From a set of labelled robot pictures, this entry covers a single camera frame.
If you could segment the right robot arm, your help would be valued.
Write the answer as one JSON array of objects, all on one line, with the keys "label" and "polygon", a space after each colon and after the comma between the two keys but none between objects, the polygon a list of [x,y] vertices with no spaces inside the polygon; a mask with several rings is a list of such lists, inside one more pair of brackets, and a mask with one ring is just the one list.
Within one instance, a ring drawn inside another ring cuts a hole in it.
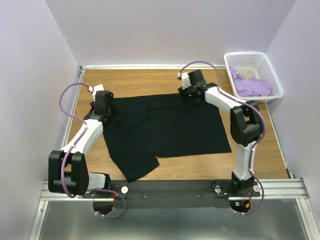
[{"label": "right robot arm", "polygon": [[255,184],[254,158],[258,143],[266,133],[265,120],[255,101],[243,101],[222,90],[217,84],[207,83],[202,72],[179,72],[178,88],[185,103],[205,101],[230,116],[230,134],[237,144],[236,164],[231,173],[230,191],[241,196]]}]

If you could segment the black t shirt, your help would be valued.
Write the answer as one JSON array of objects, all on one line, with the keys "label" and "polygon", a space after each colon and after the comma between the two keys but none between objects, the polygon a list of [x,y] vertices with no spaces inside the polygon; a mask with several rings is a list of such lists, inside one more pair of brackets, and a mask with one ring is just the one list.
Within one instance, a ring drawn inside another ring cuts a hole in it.
[{"label": "black t shirt", "polygon": [[115,98],[103,126],[112,161],[128,182],[159,166],[161,158],[230,153],[219,109],[205,101],[182,103],[177,93]]}]

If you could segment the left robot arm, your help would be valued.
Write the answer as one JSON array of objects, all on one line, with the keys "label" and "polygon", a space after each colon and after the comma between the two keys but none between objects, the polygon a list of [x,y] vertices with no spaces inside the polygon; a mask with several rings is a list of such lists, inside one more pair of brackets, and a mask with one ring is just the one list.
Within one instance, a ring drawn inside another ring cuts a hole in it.
[{"label": "left robot arm", "polygon": [[104,132],[104,125],[115,116],[114,94],[98,90],[92,94],[91,109],[82,119],[82,126],[73,139],[61,150],[53,150],[48,157],[48,190],[66,194],[70,198],[94,191],[104,198],[110,194],[111,179],[106,173],[90,173],[86,156]]}]

